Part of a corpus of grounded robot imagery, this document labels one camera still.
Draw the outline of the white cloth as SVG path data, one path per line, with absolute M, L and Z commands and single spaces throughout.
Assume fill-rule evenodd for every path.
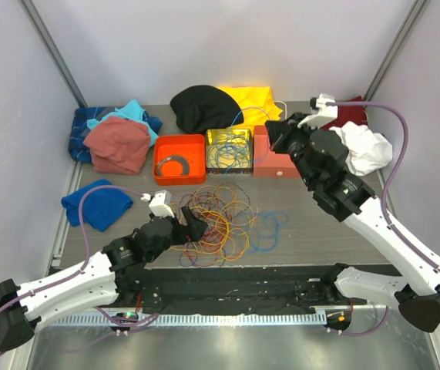
M 386 167 L 393 158 L 392 145 L 380 133 L 372 132 L 366 125 L 352 121 L 342 127 L 331 127 L 348 148 L 346 166 L 356 176 L 362 177 Z

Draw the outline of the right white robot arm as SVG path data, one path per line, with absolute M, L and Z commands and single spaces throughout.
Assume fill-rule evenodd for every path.
M 287 154 L 317 205 L 369 241 L 399 276 L 336 264 L 322 277 L 322 298 L 359 298 L 398 310 L 417 329 L 440 325 L 440 257 L 407 231 L 362 179 L 346 167 L 348 148 L 333 131 L 294 120 L 267 121 L 270 150 Z

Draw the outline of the dark red cloth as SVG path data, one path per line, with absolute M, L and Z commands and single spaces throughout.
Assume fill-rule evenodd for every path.
M 342 128 L 347 122 L 353 122 L 357 126 L 367 126 L 368 116 L 363 106 L 338 106 L 338 117 L 326 125 L 323 130 L 330 128 Z

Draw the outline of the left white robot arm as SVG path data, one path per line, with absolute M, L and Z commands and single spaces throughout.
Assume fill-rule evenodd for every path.
M 87 262 L 23 284 L 0 283 L 0 352 L 29 341 L 53 322 L 87 308 L 131 306 L 137 297 L 139 271 L 172 246 L 200 241 L 207 223 L 189 207 L 185 222 L 152 216 L 129 235 L 117 238 Z

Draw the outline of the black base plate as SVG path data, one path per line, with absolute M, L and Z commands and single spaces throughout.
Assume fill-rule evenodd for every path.
M 132 277 L 133 302 L 147 314 L 294 315 L 352 303 L 323 277 L 329 266 L 155 268 Z

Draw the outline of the yellow cloth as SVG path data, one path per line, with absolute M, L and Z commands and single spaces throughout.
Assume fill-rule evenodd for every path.
M 269 86 L 221 86 L 219 89 L 233 98 L 239 106 L 231 126 L 251 129 L 264 125 L 268 120 L 278 121 L 283 112 L 274 102 Z

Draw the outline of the light blue cloth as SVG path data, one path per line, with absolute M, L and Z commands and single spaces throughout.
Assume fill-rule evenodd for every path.
M 150 135 L 150 145 L 153 146 L 159 137 L 159 131 L 163 127 L 162 121 L 148 114 L 148 112 L 141 107 L 136 99 L 130 100 L 124 107 L 107 106 L 96 118 L 88 119 L 86 127 L 93 130 L 102 121 L 109 117 L 118 117 L 122 119 L 130 119 L 132 121 L 142 123 L 148 127 Z

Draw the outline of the blue plaid cloth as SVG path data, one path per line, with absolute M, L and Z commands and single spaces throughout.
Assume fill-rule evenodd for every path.
M 114 107 L 106 106 L 82 107 L 75 110 L 68 144 L 69 155 L 74 161 L 82 163 L 92 162 L 89 148 L 83 143 L 89 134 L 87 123 L 91 119 L 101 119 L 114 109 Z

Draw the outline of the royal blue cloth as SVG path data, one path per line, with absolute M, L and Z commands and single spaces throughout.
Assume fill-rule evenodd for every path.
M 95 187 L 105 185 L 111 185 L 111 183 L 107 179 L 97 180 L 61 199 L 61 205 L 65 209 L 67 220 L 72 227 L 80 225 L 79 203 L 84 194 Z M 88 195 L 83 204 L 83 220 L 94 229 L 103 232 L 132 205 L 132 198 L 121 190 L 107 188 L 97 190 Z

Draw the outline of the salmon pink drawer box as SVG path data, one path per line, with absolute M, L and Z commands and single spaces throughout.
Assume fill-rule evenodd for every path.
M 255 177 L 301 177 L 287 154 L 276 154 L 270 150 L 269 138 L 264 126 L 254 127 L 253 168 Z

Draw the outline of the orange plastic box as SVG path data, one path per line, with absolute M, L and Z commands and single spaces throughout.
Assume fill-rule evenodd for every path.
M 160 136 L 154 145 L 153 177 L 158 185 L 165 187 L 204 183 L 207 179 L 204 136 Z

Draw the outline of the black cloth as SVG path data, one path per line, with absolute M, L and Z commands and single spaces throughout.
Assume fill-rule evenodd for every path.
M 228 93 L 213 86 L 186 88 L 170 100 L 177 127 L 188 134 L 225 129 L 244 122 L 240 106 Z

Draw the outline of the salmon red cloth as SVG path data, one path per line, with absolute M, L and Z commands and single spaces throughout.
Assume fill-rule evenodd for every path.
M 92 129 L 83 143 L 96 172 L 137 175 L 146 161 L 151 135 L 143 123 L 111 116 Z

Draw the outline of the gold metal tin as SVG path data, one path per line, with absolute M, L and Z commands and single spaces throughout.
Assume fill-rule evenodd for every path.
M 254 139 L 248 129 L 209 129 L 206 132 L 208 174 L 252 174 Z

